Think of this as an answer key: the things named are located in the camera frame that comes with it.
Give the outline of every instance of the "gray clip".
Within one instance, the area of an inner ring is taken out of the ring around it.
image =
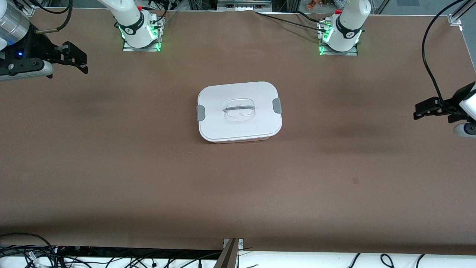
[[[197,105],[197,122],[205,119],[205,107],[202,105]]]
[[[281,100],[279,98],[273,100],[273,110],[275,113],[283,113],[283,109],[281,108]]]

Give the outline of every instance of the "mounting plate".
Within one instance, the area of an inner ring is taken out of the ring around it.
[[[152,20],[157,19],[157,15],[152,13]],[[158,37],[152,43],[150,43],[148,46],[145,46],[143,48],[135,48],[131,47],[125,40],[122,45],[122,51],[126,52],[158,52],[161,50],[162,47],[162,36],[164,35],[164,23],[165,23],[165,18],[160,19],[154,24],[151,24],[151,27],[157,27],[157,29],[151,30],[152,34],[156,34]]]
[[[224,238],[223,239],[223,248],[225,248],[228,244],[228,242],[230,241],[230,238]],[[242,250],[243,249],[243,239],[238,239],[238,250]]]
[[[322,22],[317,22],[317,28],[329,30],[330,17],[321,21]],[[324,32],[320,32],[320,31],[317,32],[317,37],[319,39],[319,55],[337,55],[337,56],[357,56],[358,55],[356,44],[349,51],[346,51],[346,52],[335,51],[332,48],[330,48],[326,42],[323,41],[324,35],[325,35]]]

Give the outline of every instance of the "metal frame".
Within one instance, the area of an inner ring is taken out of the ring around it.
[[[390,2],[390,0],[384,0],[382,4],[377,8],[377,10],[374,12],[374,14],[378,14],[378,15],[382,14],[388,2]],[[373,4],[372,7],[375,7],[375,0],[372,0],[372,4]]]
[[[466,0],[459,6],[454,13],[448,15],[448,22],[451,26],[461,25],[461,17],[476,5],[476,0]]]
[[[238,261],[238,251],[243,247],[243,242],[238,238],[230,238],[226,244],[225,249],[218,257],[217,263],[213,268],[236,268]]]

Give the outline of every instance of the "brown table surface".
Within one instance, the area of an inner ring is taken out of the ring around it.
[[[32,22],[63,18],[38,11]],[[370,16],[359,56],[338,57],[319,55],[312,30],[250,11],[179,12],[161,52],[133,53],[109,11],[74,10],[49,36],[82,48],[89,74],[56,65],[54,79],[0,84],[0,231],[60,245],[241,237],[254,250],[476,254],[476,140],[444,117],[412,118],[436,95],[420,50],[430,20]],[[445,97],[475,80],[446,18],[427,58]],[[253,81],[278,89],[281,131],[206,142],[198,93]]]

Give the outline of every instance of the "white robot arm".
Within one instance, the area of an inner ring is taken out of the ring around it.
[[[476,85],[469,94],[459,103],[459,106],[468,114],[468,123],[457,124],[453,131],[461,137],[476,138]]]
[[[330,17],[332,31],[323,39],[330,48],[339,52],[349,51],[362,33],[362,25],[369,16],[371,5],[368,0],[347,1],[341,14]]]
[[[124,40],[134,48],[151,44],[159,35],[156,14],[139,10],[134,0],[98,0],[113,13]],[[86,54],[71,42],[57,46],[28,21],[11,0],[0,0],[0,81],[47,76],[52,63],[88,72]]]
[[[448,123],[465,120],[466,123],[453,128],[454,133],[461,137],[476,138],[476,83],[457,90],[451,99],[442,101],[432,97],[415,105],[413,119],[430,115],[448,115]]]
[[[98,0],[114,15],[126,42],[135,48],[148,46],[158,38],[151,31],[157,20],[156,14],[139,10],[134,0]]]

